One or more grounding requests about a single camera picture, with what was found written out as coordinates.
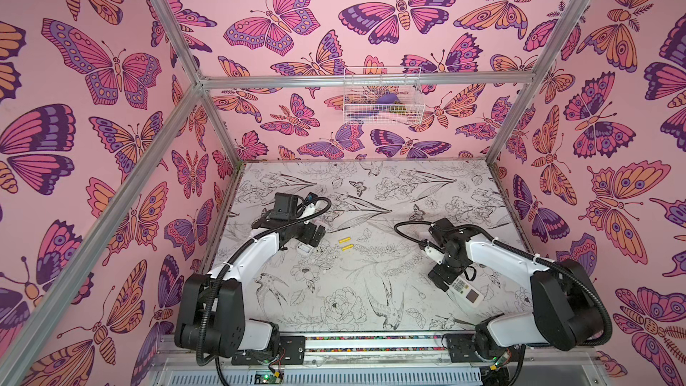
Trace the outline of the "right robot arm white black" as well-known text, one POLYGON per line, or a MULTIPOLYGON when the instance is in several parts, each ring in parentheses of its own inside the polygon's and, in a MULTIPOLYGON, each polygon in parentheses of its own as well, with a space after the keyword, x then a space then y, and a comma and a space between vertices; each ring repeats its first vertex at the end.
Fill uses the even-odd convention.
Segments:
POLYGON ((457 304, 475 305, 483 294, 470 272, 484 264, 521 285, 532 299, 529 309, 496 315, 477 323, 473 342, 483 359, 499 357, 508 348, 542 345, 568 351, 607 343, 614 329, 609 312, 576 261, 553 261, 532 255, 493 237, 483 228, 455 226, 446 219, 430 223, 423 252, 432 259, 431 282, 457 304))

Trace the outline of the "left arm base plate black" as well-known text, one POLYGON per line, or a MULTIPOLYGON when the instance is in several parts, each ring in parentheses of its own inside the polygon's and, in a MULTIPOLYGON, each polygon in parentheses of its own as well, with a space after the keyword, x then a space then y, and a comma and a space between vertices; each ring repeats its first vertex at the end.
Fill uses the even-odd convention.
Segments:
POLYGON ((305 362, 305 336, 280 336, 266 350, 240 350, 233 366, 302 366, 305 362))

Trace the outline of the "white remote control with display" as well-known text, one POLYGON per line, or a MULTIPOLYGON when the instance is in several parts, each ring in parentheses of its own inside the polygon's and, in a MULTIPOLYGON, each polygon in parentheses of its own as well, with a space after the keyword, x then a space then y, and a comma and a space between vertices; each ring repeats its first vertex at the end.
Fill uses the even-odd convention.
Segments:
POLYGON ((446 294, 450 300, 460 307, 475 308, 483 302, 484 296, 475 289, 470 282, 457 278, 448 286, 446 294))

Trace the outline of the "green circuit board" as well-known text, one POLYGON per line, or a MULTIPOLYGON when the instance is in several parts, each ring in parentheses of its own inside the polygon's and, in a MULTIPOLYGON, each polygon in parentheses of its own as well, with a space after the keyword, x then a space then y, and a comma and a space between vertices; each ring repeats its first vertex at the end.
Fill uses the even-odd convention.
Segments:
POLYGON ((257 371, 254 377, 255 385, 281 385, 284 373, 282 371, 257 371))

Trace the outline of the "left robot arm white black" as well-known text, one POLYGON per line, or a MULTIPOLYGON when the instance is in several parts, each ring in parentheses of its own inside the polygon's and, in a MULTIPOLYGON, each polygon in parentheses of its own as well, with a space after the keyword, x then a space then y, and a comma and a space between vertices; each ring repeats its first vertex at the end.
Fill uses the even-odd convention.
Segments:
POLYGON ((247 240, 223 263, 205 274, 194 273, 182 290, 174 343, 193 350, 196 363, 221 364, 242 352, 271 363, 280 350, 278 325, 246 314, 243 288, 253 282, 277 253, 293 239, 316 248, 325 236, 314 220, 332 208, 329 198, 278 193, 273 207, 252 224, 247 240))

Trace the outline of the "white battery cover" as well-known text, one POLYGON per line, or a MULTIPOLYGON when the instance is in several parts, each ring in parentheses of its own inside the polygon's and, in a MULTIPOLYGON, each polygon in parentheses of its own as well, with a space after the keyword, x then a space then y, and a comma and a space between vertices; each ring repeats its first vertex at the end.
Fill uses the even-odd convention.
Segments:
POLYGON ((310 245, 304 244, 304 243, 300 243, 297 246, 297 252, 302 257, 309 257, 312 254, 313 250, 314 250, 313 247, 311 247, 310 245))

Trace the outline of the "purple item in basket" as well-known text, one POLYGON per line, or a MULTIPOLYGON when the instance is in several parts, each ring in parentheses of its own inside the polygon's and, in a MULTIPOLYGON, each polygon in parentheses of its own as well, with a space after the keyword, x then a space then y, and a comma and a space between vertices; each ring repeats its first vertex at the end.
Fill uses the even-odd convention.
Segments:
POLYGON ((391 107, 403 107, 404 103, 395 93, 387 93, 380 96, 375 105, 381 109, 391 109, 391 107))

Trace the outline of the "aluminium front rail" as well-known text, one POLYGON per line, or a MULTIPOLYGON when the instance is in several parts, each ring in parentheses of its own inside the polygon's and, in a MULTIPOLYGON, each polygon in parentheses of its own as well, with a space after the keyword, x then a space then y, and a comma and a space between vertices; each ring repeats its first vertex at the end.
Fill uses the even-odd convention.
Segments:
POLYGON ((299 369, 312 376, 326 370, 334 375, 345 371, 400 370, 437 371, 441 368, 456 370, 459 367, 479 368, 482 371, 507 368, 513 370, 519 361, 523 366, 580 367, 582 373, 593 372, 602 367, 598 356, 590 348, 560 351, 547 347, 523 347, 519 361, 505 366, 450 360, 441 344, 446 333, 455 332, 354 332, 354 333, 284 333, 282 336, 305 336, 305 362, 302 366, 233 366, 232 357, 222 358, 220 364, 227 375, 244 375, 247 371, 282 371, 289 379, 296 377, 299 369))

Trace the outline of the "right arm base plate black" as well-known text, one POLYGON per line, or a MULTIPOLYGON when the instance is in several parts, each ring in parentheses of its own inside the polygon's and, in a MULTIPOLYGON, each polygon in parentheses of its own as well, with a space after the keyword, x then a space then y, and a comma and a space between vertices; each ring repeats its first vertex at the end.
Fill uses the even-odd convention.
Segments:
POLYGON ((453 363, 505 366, 512 361, 519 361, 523 350, 521 345, 502 347, 482 332, 446 333, 441 338, 441 344, 453 363))

